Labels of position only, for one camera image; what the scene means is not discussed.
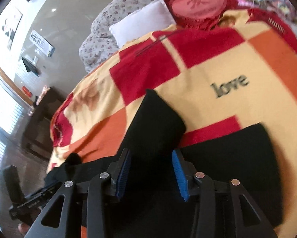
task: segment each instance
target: pillow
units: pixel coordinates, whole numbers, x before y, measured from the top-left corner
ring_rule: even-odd
[[[120,22],[110,26],[109,30],[121,48],[126,42],[140,38],[151,31],[158,31],[176,24],[164,0],[154,0]]]

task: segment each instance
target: blanket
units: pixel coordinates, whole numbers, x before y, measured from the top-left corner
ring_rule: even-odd
[[[116,154],[147,88],[183,119],[179,147],[262,122],[283,188],[279,237],[297,234],[297,53],[274,22],[236,17],[232,28],[149,33],[87,75],[51,121],[49,169]]]

